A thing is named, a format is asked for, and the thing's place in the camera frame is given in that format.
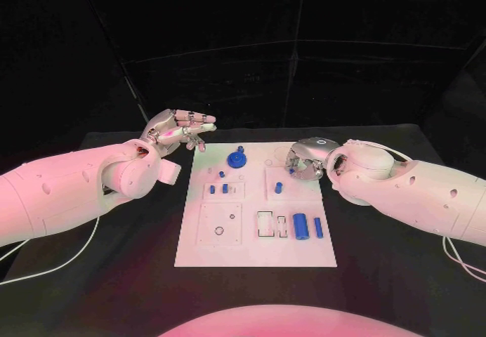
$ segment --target blue object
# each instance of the blue object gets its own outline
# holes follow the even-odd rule
[[[281,193],[281,182],[277,183],[277,186],[276,186],[276,193],[280,194]]]
[[[322,219],[320,218],[315,218],[315,225],[316,225],[317,238],[322,239],[325,235],[322,234]]]
[[[297,240],[309,239],[309,229],[307,229],[307,219],[303,213],[297,213],[293,216],[294,218],[294,230]]]
[[[234,168],[238,169],[240,167],[245,166],[247,163],[247,155],[244,154],[244,151],[237,151],[228,156],[228,165]]]

